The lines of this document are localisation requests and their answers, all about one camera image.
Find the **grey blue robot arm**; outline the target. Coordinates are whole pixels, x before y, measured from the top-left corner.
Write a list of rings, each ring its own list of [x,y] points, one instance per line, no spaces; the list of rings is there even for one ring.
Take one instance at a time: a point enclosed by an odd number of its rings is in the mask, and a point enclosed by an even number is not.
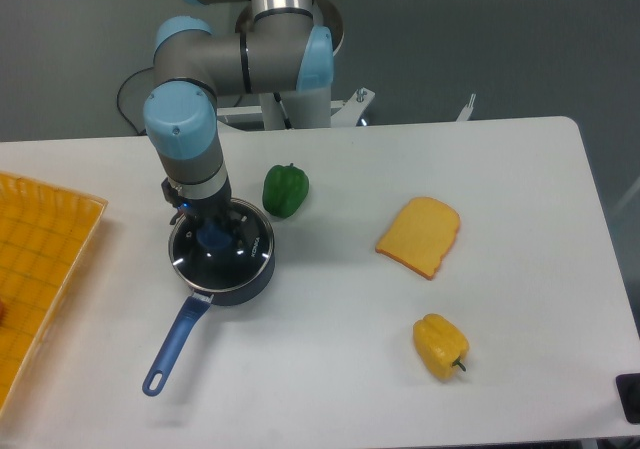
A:
[[[282,96],[294,128],[331,122],[334,48],[316,0],[186,0],[195,5],[247,1],[247,32],[217,36],[209,24],[181,16],[157,31],[154,89],[146,99],[146,133],[167,174],[167,201],[204,226],[205,241],[226,232],[231,187],[217,131],[221,96]]]

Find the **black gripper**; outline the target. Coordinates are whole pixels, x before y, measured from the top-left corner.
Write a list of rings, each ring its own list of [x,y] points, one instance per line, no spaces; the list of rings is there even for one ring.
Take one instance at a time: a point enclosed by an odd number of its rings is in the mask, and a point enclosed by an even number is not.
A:
[[[161,183],[165,200],[176,210],[169,224],[175,225],[181,216],[189,219],[190,231],[196,234],[205,223],[205,219],[219,219],[217,221],[220,235],[218,249],[243,249],[246,246],[243,224],[245,216],[231,207],[231,185],[226,179],[221,189],[204,199],[189,199],[181,196],[171,186],[169,178]]]

